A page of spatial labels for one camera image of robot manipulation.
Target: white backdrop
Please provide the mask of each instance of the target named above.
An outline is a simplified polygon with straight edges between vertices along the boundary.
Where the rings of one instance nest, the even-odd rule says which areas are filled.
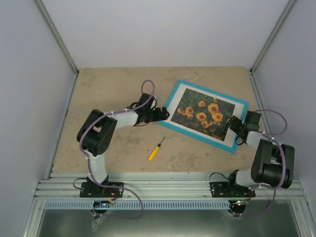
[[[76,66],[250,68],[288,0],[43,0]]]
[[[0,32],[0,236],[18,237],[75,76],[33,1],[2,1]]]
[[[280,141],[295,148],[294,177],[300,178],[316,221],[316,1],[297,2],[259,65],[255,78],[265,108],[287,118]],[[269,115],[274,132],[284,127]]]

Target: wooden tabletop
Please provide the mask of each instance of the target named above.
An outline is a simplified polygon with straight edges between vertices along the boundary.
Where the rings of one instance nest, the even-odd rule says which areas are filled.
[[[141,84],[151,79],[158,106],[165,105],[176,82],[183,79],[249,102],[257,109],[247,70],[243,67],[97,68],[82,69],[76,82],[54,162],[54,172],[86,172],[85,156],[76,136],[93,109],[118,111],[138,101]],[[151,92],[150,83],[145,92]],[[148,157],[163,137],[152,161]],[[232,171],[250,168],[255,150],[247,145],[235,154],[225,152],[154,122],[115,131],[106,151],[106,169],[112,172]]]

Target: picture frame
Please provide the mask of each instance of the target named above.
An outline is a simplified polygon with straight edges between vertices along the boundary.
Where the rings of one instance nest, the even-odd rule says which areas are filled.
[[[179,80],[165,107],[170,117],[159,121],[162,126],[235,153],[237,135],[226,123],[233,115],[244,120],[248,102]]]

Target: yellow flower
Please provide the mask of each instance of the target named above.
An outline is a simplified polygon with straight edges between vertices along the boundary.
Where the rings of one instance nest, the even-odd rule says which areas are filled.
[[[203,121],[201,122],[201,125],[204,127],[204,128],[208,128],[209,125],[208,125],[208,122],[207,121]]]
[[[191,106],[187,107],[186,112],[187,112],[187,114],[192,114],[193,108]]]
[[[198,113],[197,114],[197,119],[199,120],[199,121],[204,121],[204,120],[206,120],[206,115],[205,115],[205,113],[203,113],[203,112],[201,112],[201,113]]]
[[[212,118],[215,122],[220,122],[223,120],[223,115],[221,113],[212,114]]]
[[[200,107],[204,107],[206,105],[206,103],[204,102],[204,100],[201,100],[199,103],[198,103],[198,106]]]
[[[207,110],[211,113],[211,114],[215,114],[218,112],[219,108],[218,108],[218,105],[217,104],[210,104],[208,107],[207,107]]]

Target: flower photograph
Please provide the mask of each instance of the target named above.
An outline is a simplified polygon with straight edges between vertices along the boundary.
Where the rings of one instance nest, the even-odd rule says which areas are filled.
[[[186,88],[171,121],[224,141],[235,105]]]

